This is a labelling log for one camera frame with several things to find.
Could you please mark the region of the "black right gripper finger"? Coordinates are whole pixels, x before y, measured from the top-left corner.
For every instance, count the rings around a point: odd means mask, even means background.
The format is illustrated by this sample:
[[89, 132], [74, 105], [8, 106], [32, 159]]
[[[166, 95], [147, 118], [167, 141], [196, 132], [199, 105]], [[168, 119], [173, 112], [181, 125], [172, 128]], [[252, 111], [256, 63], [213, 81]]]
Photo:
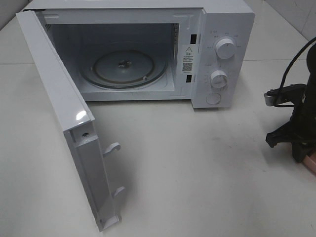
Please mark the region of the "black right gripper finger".
[[297, 163], [301, 163], [307, 155], [310, 155], [313, 151], [313, 146], [311, 144], [303, 144], [293, 142], [292, 146], [292, 156]]
[[287, 122], [273, 132], [266, 135], [266, 142], [273, 148], [278, 143], [289, 143], [294, 140], [291, 122]]

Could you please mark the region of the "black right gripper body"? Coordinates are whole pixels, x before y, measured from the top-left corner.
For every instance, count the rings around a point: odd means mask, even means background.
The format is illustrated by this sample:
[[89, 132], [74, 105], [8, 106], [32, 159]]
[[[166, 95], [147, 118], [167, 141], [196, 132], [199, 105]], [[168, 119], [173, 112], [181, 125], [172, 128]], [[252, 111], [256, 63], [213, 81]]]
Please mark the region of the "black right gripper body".
[[294, 105], [290, 118], [290, 141], [314, 146], [316, 144], [316, 85], [314, 83], [294, 85], [289, 99]]

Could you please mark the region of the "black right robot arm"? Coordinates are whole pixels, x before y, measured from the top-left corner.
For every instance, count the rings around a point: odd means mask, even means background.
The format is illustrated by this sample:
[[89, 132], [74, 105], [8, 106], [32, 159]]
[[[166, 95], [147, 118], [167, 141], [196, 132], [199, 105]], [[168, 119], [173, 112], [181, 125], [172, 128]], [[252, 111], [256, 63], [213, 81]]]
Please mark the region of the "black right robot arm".
[[310, 76], [307, 84], [293, 84], [281, 90], [276, 104], [293, 103], [294, 109], [289, 122], [266, 136], [270, 147], [278, 143], [290, 143], [292, 156], [301, 163], [305, 156], [316, 151], [316, 46], [307, 54]]

